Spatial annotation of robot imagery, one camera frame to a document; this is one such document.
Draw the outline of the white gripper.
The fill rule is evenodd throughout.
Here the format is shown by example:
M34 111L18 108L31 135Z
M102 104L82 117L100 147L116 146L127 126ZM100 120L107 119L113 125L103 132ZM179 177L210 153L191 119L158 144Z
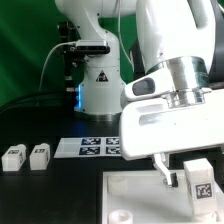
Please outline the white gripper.
M169 167L169 155L224 144L224 90L205 95L199 105L172 108L165 99L149 99L127 105L121 114L120 149L126 160L153 155L153 166L168 187L178 186Z

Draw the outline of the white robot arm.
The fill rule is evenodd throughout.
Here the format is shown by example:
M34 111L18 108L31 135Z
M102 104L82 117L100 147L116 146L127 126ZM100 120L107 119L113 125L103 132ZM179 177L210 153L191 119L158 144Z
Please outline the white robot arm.
M152 157L165 166L168 153L224 144L224 90L214 90L209 71L216 21L210 0L55 0L80 37L72 47L84 56L76 111L93 118L118 117L120 149L127 160ZM136 17L143 77L120 77L117 37L102 18Z

